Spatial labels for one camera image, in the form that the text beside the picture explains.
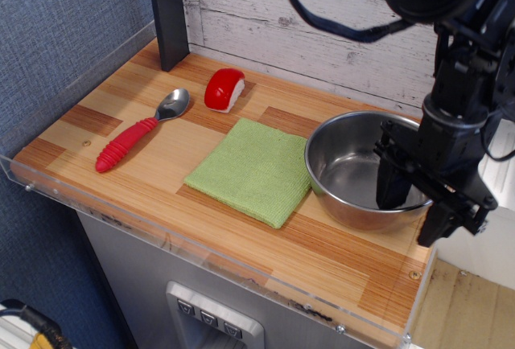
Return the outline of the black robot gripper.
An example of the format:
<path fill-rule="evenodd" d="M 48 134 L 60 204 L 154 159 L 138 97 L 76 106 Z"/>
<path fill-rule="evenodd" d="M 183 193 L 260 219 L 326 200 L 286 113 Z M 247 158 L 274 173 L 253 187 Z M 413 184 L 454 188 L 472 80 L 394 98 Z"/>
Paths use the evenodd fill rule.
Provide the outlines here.
<path fill-rule="evenodd" d="M 458 227 L 477 234 L 497 206 L 478 173 L 483 140 L 498 123 L 484 102 L 491 80 L 486 72 L 443 60 L 423 101 L 419 127 L 381 123 L 382 136 L 374 149 L 380 157 L 377 206 L 402 206 L 411 187 L 428 196 L 433 204 L 418 235 L 422 247 L 448 238 Z"/>

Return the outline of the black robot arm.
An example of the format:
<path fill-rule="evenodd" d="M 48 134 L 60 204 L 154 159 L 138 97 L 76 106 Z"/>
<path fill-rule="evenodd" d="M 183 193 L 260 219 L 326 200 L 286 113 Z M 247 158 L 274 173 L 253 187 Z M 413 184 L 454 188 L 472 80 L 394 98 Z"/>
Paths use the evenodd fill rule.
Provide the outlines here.
<path fill-rule="evenodd" d="M 435 83 L 417 128 L 382 122 L 376 201 L 400 205 L 411 187 L 431 199 L 421 246 L 457 228 L 479 232 L 494 195 L 478 166 L 502 120 L 514 118 L 514 0 L 386 0 L 409 23 L 438 36 Z"/>

